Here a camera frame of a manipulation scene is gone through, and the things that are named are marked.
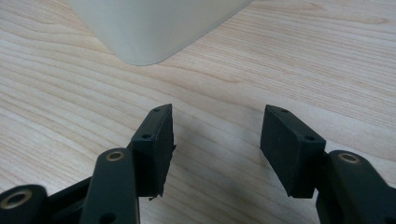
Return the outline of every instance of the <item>light wood surface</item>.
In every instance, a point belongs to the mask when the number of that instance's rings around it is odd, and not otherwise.
[[[177,150],[142,223],[318,223],[259,149],[265,105],[292,111],[396,186],[396,3],[255,1],[162,63],[121,62],[62,0],[0,0],[0,190],[49,194],[173,104]]]

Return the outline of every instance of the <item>wooden table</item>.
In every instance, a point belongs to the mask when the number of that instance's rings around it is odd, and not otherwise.
[[[265,105],[292,111],[396,186],[393,0],[255,1],[151,66],[114,56],[62,0],[0,1],[0,190],[49,194],[173,104],[177,150],[142,223],[318,223],[259,149]]]

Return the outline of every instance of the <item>white object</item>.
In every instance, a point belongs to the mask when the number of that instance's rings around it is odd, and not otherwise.
[[[66,0],[120,59],[158,63],[252,0]]]

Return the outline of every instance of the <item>wood grain surface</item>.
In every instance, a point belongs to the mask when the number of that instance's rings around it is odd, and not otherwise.
[[[177,150],[142,223],[318,223],[259,149],[265,105],[292,111],[396,186],[396,3],[255,1],[171,58],[120,61],[62,0],[0,0],[0,190],[49,194],[173,104]]]

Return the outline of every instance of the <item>white container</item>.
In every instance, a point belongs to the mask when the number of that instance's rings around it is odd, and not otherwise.
[[[66,0],[120,59],[158,63],[252,0]]]

